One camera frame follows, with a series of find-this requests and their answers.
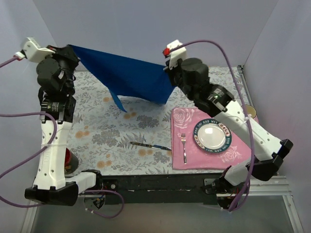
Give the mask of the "blue cloth napkin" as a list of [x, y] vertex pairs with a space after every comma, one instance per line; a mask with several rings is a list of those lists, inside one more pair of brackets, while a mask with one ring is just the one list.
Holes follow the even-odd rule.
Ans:
[[116, 106], [126, 112], [119, 96], [166, 104], [173, 86], [164, 66], [71, 45], [83, 66], [106, 86]]

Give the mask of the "patterned handle table knife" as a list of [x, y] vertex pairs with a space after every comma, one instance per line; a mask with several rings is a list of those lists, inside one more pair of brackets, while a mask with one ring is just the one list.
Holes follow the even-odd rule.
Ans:
[[171, 148], [165, 147], [165, 146], [160, 146], [160, 145], [150, 145], [150, 144], [144, 144], [144, 143], [139, 143], [139, 142], [130, 142], [131, 145], [135, 146], [141, 146], [141, 147], [147, 147], [147, 148], [153, 148], [153, 149], [158, 149], [158, 150], [167, 150], [171, 151]]

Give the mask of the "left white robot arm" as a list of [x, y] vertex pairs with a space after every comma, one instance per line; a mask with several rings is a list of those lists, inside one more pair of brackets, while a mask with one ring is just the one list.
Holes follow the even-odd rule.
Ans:
[[96, 170], [65, 177], [65, 158], [70, 154], [67, 141], [76, 104], [74, 71], [79, 59], [71, 46], [48, 46], [48, 50], [50, 54], [36, 67], [43, 151], [33, 185], [25, 189], [24, 196], [42, 204], [73, 206], [79, 194], [86, 190], [99, 194], [104, 185]]

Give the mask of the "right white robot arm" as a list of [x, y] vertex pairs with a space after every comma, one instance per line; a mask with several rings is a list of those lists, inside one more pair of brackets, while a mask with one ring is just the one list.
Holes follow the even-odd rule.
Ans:
[[274, 176], [293, 147], [289, 139], [281, 140], [244, 111], [234, 96], [223, 86], [210, 82], [208, 66], [198, 58], [177, 59], [174, 65], [166, 61], [164, 71], [172, 86], [177, 86], [201, 111], [224, 124], [250, 149], [251, 157], [229, 166], [222, 175], [205, 186], [209, 193], [231, 193], [247, 179], [268, 181]]

